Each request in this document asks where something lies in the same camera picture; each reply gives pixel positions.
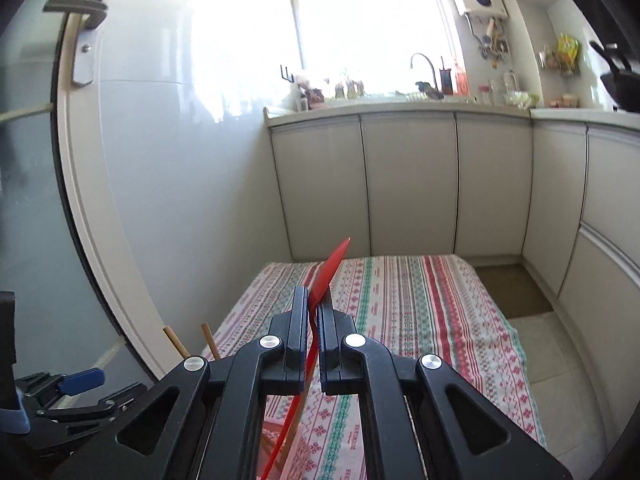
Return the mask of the wooden chopstick one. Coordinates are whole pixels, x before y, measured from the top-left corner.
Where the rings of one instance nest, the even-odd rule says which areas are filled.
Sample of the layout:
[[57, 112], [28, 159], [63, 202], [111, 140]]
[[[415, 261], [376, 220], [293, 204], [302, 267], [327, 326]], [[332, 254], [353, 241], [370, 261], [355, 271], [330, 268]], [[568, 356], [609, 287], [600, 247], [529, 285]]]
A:
[[191, 353], [186, 348], [186, 346], [180, 341], [180, 339], [178, 338], [178, 336], [170, 326], [166, 325], [163, 328], [163, 332], [184, 360], [186, 360], [187, 358], [190, 358]]

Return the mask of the wooden chopstick two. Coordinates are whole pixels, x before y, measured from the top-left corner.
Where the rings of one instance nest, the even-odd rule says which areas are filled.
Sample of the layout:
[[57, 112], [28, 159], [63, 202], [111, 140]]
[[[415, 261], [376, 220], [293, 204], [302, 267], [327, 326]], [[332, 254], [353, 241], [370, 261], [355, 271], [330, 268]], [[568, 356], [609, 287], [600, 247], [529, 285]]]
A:
[[210, 330], [209, 325], [207, 323], [202, 323], [201, 324], [201, 330], [202, 330], [203, 335], [204, 335], [204, 337], [206, 339], [206, 342], [207, 342], [209, 351], [212, 354], [213, 360], [214, 361], [220, 360], [220, 354], [219, 354], [219, 351], [217, 349], [216, 342], [214, 341], [214, 336], [213, 336], [212, 331]]

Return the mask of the chrome kitchen faucet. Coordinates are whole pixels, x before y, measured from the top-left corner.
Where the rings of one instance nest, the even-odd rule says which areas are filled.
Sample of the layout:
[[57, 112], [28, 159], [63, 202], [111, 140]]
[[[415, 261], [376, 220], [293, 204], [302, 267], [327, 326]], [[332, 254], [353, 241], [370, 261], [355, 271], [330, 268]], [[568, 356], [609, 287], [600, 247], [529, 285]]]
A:
[[442, 92], [440, 92], [435, 67], [430, 58], [421, 52], [413, 53], [410, 58], [410, 68], [419, 76], [416, 88], [429, 99], [440, 100]]

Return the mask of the glass sliding door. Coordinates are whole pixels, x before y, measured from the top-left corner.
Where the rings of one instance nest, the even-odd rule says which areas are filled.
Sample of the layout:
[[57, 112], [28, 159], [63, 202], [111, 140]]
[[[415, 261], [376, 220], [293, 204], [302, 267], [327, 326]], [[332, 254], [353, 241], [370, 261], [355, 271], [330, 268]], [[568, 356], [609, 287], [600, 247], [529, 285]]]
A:
[[18, 377], [104, 371], [104, 385], [76, 396], [93, 404], [133, 382], [152, 385], [90, 281], [63, 202], [50, 106], [58, 73], [60, 14], [24, 0], [1, 35], [1, 109], [38, 113], [1, 125], [1, 288], [15, 295]]

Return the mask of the patterned tablecloth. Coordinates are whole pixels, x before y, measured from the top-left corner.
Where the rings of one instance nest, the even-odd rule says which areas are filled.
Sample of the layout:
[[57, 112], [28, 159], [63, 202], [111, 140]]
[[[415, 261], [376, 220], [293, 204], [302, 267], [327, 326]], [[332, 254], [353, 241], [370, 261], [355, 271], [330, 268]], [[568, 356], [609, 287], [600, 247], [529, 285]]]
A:
[[[518, 332], [469, 263], [455, 256], [348, 259], [331, 282], [332, 304], [356, 330], [398, 356], [434, 353], [539, 444], [546, 442]], [[356, 396], [326, 396], [313, 382], [296, 454], [304, 479], [362, 479], [366, 462]]]

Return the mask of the white cabinet row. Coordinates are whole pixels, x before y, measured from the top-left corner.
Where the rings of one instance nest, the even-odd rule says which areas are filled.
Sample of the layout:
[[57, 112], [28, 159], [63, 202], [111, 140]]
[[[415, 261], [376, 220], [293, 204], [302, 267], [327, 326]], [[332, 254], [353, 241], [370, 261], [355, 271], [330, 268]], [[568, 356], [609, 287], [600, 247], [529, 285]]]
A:
[[639, 402], [639, 118], [383, 103], [269, 117], [288, 246], [521, 261], [615, 441]]

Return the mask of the black wok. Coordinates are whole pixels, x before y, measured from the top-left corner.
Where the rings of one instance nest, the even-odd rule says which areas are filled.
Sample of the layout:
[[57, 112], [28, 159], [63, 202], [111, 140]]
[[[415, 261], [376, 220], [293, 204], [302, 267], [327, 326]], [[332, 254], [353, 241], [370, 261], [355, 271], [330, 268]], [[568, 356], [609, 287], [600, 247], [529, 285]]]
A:
[[610, 70], [600, 76], [606, 91], [617, 107], [629, 113], [640, 110], [640, 75], [631, 69], [626, 55], [618, 47], [601, 47], [595, 41], [589, 41], [593, 48], [608, 64]]

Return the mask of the yellow snack packet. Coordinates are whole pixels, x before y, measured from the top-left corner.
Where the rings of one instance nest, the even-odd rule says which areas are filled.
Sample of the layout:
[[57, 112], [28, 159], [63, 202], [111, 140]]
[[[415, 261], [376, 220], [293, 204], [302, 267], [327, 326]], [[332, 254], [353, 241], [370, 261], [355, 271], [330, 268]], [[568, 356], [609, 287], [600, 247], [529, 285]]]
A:
[[579, 51], [580, 43], [576, 38], [565, 34], [561, 34], [558, 37], [555, 56], [558, 60], [558, 65], [561, 72], [568, 74], [577, 74], [579, 72]]

